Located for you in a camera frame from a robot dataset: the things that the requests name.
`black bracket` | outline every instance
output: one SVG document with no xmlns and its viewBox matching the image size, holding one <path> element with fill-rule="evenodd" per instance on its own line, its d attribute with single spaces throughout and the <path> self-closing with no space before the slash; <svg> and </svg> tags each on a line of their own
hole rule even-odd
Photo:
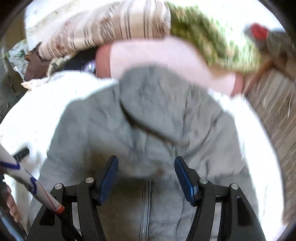
<svg viewBox="0 0 296 241">
<path fill-rule="evenodd" d="M 108 198 L 118 172 L 118 159 L 111 156 L 105 168 L 79 185 L 57 184 L 51 191 L 65 207 L 62 216 L 44 206 L 29 232 L 28 241 L 106 241 L 96 206 Z M 196 213 L 186 241 L 209 241 L 215 203 L 221 202 L 221 219 L 217 241 L 265 241 L 260 223 L 240 187 L 212 184 L 188 168 L 182 157 L 175 159 L 175 172 L 185 198 Z M 72 203 L 77 202 L 81 235 L 73 226 Z"/>
</svg>

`red object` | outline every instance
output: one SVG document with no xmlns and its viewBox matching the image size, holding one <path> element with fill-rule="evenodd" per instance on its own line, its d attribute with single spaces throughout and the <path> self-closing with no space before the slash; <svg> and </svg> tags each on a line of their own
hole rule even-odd
<svg viewBox="0 0 296 241">
<path fill-rule="evenodd" d="M 251 31 L 255 39 L 257 40 L 266 40 L 268 29 L 265 27 L 260 26 L 257 23 L 251 25 Z"/>
<path fill-rule="evenodd" d="M 56 214 L 61 214 L 65 210 L 65 207 L 61 205 L 61 207 L 55 212 Z"/>
</svg>

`hand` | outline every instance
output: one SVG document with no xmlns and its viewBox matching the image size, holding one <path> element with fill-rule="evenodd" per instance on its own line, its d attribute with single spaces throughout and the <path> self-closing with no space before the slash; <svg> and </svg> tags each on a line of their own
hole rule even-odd
<svg viewBox="0 0 296 241">
<path fill-rule="evenodd" d="M 11 195 L 11 189 L 9 186 L 7 186 L 7 198 L 6 198 L 6 204 L 9 208 L 10 214 L 14 217 L 15 221 L 18 223 L 20 221 L 20 213 L 17 209 L 17 204 L 15 203 L 15 200 L 13 196 Z"/>
</svg>

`dark fabric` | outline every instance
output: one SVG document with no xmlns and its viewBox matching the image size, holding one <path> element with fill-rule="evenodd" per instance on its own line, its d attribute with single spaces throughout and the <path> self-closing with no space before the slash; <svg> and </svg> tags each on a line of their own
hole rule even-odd
<svg viewBox="0 0 296 241">
<path fill-rule="evenodd" d="M 233 118 L 203 89 L 165 68 L 132 69 L 118 85 L 71 103 L 39 180 L 49 190 L 59 182 L 80 183 L 111 155 L 119 159 L 119 180 L 99 208 L 108 241 L 186 239 L 195 208 L 176 177 L 176 156 L 215 184 L 238 183 L 256 209 Z M 38 209 L 33 200 L 30 222 Z M 215 226 L 213 239 L 217 233 Z"/>
<path fill-rule="evenodd" d="M 91 48 L 79 52 L 76 56 L 66 62 L 63 70 L 82 70 L 85 64 L 95 59 L 96 51 L 97 48 Z"/>
<path fill-rule="evenodd" d="M 40 79 L 46 76 L 50 61 L 43 60 L 38 54 L 38 48 L 41 43 L 26 55 L 26 60 L 29 61 L 27 71 L 25 73 L 25 81 L 32 79 Z"/>
</svg>

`finger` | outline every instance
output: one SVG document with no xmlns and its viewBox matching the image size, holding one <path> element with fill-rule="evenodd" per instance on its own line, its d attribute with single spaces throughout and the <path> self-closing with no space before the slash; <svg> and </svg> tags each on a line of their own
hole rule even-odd
<svg viewBox="0 0 296 241">
<path fill-rule="evenodd" d="M 11 193 L 11 189 L 10 189 L 9 186 L 7 186 L 7 192 L 8 192 L 8 193 Z"/>
<path fill-rule="evenodd" d="M 20 215 L 18 214 L 18 215 L 16 215 L 15 217 L 15 221 L 17 222 L 17 223 L 19 223 L 20 222 Z"/>
<path fill-rule="evenodd" d="M 11 208 L 10 208 L 10 214 L 13 216 L 13 217 L 16 217 L 18 215 L 18 209 L 17 209 L 17 206 L 16 205 L 13 205 Z"/>
<path fill-rule="evenodd" d="M 9 208 L 12 208 L 14 205 L 16 205 L 13 196 L 11 194 L 8 195 L 8 198 L 6 199 L 6 204 Z"/>
</svg>

